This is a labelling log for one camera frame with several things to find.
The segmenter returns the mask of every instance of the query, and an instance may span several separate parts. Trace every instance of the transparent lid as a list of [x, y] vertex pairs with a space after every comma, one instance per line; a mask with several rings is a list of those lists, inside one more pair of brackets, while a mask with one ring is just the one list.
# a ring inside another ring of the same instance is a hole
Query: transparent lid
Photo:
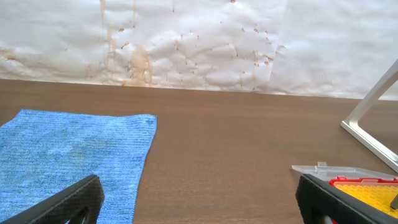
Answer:
[[303, 174], [311, 174], [324, 181], [335, 179], [341, 175], [345, 176], [347, 179], [370, 177], [393, 180], [395, 178], [393, 175], [356, 167], [332, 167], [328, 166], [326, 162], [318, 162], [317, 166], [292, 166], [292, 168], [293, 170], [299, 171]]

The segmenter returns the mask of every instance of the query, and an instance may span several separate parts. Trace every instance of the yellow pegboard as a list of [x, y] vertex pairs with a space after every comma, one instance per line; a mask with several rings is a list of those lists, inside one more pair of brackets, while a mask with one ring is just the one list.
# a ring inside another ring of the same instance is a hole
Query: yellow pegboard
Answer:
[[398, 194], [398, 187], [392, 186], [360, 186], [360, 185], [335, 185], [338, 189], [355, 197], [358, 200], [398, 218], [398, 210], [390, 208], [392, 200]]

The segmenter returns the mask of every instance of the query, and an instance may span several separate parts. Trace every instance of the wooden table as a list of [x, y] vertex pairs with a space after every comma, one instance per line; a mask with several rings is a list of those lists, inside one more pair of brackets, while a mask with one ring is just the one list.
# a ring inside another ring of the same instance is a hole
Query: wooden table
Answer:
[[[158, 116], [137, 198], [138, 223], [302, 223], [291, 165], [393, 174], [340, 127], [358, 100], [0, 80], [0, 124], [20, 109]], [[398, 103], [361, 123], [398, 146]]]

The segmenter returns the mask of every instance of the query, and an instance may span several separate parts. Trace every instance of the blue cloth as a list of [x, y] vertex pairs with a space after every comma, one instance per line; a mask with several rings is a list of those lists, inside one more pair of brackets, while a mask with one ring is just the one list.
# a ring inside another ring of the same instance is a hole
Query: blue cloth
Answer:
[[22, 110], [0, 128], [0, 222], [96, 174], [98, 223], [132, 223], [156, 116]]

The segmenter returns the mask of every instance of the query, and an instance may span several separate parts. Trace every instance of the silver metal frame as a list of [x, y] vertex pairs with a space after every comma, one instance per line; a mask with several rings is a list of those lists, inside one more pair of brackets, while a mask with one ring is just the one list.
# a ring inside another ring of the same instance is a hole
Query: silver metal frame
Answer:
[[359, 119], [373, 106], [373, 104], [398, 80], [398, 60], [381, 77], [365, 98], [355, 107], [353, 112], [341, 122], [347, 132], [364, 144], [371, 152], [377, 155], [391, 169], [398, 172], [398, 156], [386, 146], [374, 139], [370, 134], [358, 126]]

